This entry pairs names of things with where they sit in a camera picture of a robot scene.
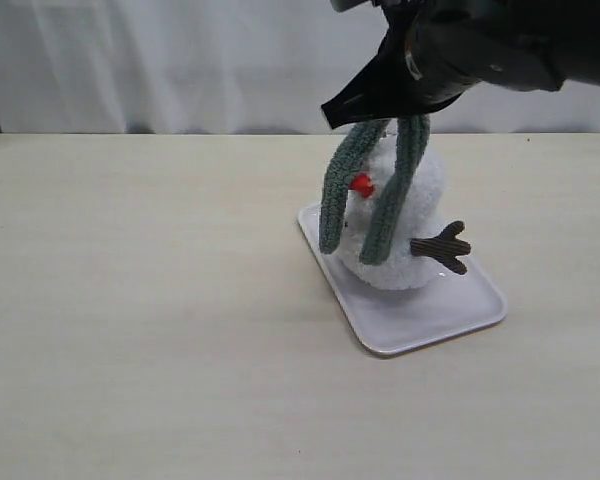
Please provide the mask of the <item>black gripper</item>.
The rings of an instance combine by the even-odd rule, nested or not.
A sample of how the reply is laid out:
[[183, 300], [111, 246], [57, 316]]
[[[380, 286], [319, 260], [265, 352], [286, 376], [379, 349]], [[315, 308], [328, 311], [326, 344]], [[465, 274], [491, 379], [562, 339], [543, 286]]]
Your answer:
[[373, 60], [320, 106], [331, 130], [388, 116], [440, 111], [475, 86], [430, 42], [424, 1], [374, 1], [387, 31]]

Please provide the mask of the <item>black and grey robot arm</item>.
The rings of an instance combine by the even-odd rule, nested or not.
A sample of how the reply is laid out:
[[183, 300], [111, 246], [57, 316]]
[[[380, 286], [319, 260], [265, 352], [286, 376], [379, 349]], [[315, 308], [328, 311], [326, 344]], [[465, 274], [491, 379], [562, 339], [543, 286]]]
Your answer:
[[600, 1], [376, 1], [377, 53], [320, 107], [330, 128], [432, 114], [484, 83], [600, 87]]

